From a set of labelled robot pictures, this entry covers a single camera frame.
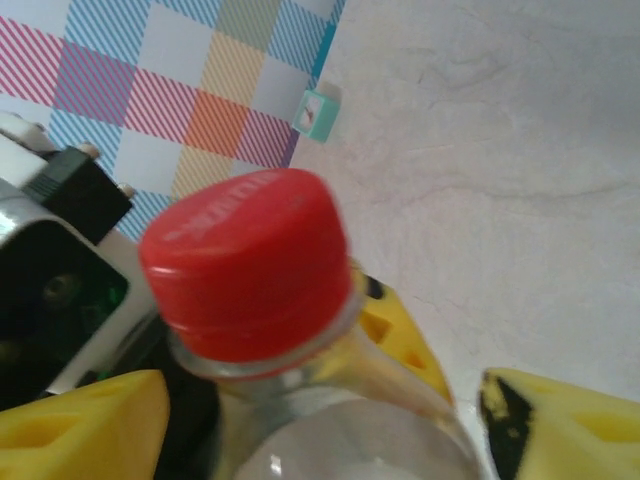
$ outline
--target checkered pattern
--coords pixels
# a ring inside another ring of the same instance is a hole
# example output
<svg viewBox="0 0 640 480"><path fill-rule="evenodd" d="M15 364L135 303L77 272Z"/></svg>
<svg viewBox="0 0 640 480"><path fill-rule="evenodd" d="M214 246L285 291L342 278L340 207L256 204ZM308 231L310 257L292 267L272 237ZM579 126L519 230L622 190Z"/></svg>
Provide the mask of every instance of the checkered pattern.
<svg viewBox="0 0 640 480"><path fill-rule="evenodd" d="M345 1L3 0L0 110L98 145L138 239L174 199L289 165Z"/></svg>

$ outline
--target plastic bottle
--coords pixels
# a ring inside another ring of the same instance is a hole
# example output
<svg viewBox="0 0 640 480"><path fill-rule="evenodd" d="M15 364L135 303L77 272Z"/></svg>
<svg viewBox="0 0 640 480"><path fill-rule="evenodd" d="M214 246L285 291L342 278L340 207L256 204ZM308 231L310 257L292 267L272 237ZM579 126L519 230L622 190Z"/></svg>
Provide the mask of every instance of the plastic bottle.
<svg viewBox="0 0 640 480"><path fill-rule="evenodd" d="M453 409L358 326L347 241L315 175L211 186L162 213L140 257L174 355L221 392L212 478L479 478Z"/></svg>

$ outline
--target screw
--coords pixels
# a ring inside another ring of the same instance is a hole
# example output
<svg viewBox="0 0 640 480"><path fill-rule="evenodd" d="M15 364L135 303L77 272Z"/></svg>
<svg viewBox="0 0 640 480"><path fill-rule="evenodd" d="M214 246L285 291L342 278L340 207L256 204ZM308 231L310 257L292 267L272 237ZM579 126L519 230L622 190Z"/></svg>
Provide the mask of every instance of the screw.
<svg viewBox="0 0 640 480"><path fill-rule="evenodd" d="M119 183L118 188L129 200L131 200L136 194L136 190L128 183Z"/></svg>
<svg viewBox="0 0 640 480"><path fill-rule="evenodd" d="M98 147L96 147L92 143L84 142L78 145L76 148L81 152L89 155L89 157L91 157L93 160L96 160L100 157L100 150L98 150Z"/></svg>
<svg viewBox="0 0 640 480"><path fill-rule="evenodd" d="M42 298L53 309L69 305L80 290L80 279L76 275L63 274L47 282Z"/></svg>

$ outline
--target red bottle cap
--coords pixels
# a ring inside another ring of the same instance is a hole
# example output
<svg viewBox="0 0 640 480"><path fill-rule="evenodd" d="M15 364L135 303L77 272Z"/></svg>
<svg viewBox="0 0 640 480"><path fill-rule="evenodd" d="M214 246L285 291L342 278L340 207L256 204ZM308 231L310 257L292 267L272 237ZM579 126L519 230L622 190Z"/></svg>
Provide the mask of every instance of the red bottle cap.
<svg viewBox="0 0 640 480"><path fill-rule="evenodd" d="M165 321L217 361L266 360L303 344L352 291L336 207L303 170L208 187L160 214L139 248Z"/></svg>

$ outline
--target orange square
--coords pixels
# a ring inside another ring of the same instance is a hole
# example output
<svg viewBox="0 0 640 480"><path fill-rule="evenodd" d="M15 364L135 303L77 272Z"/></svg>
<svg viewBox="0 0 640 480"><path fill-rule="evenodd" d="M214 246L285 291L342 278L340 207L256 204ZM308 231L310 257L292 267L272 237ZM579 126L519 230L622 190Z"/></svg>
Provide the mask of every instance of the orange square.
<svg viewBox="0 0 640 480"><path fill-rule="evenodd" d="M209 47L200 87L206 92L249 106L264 55L264 52L216 32Z"/></svg>
<svg viewBox="0 0 640 480"><path fill-rule="evenodd" d="M231 175L232 164L232 158L184 147L171 185L171 197L177 200L226 180Z"/></svg>
<svg viewBox="0 0 640 480"><path fill-rule="evenodd" d="M184 143L233 157L248 114L247 107L198 90Z"/></svg>

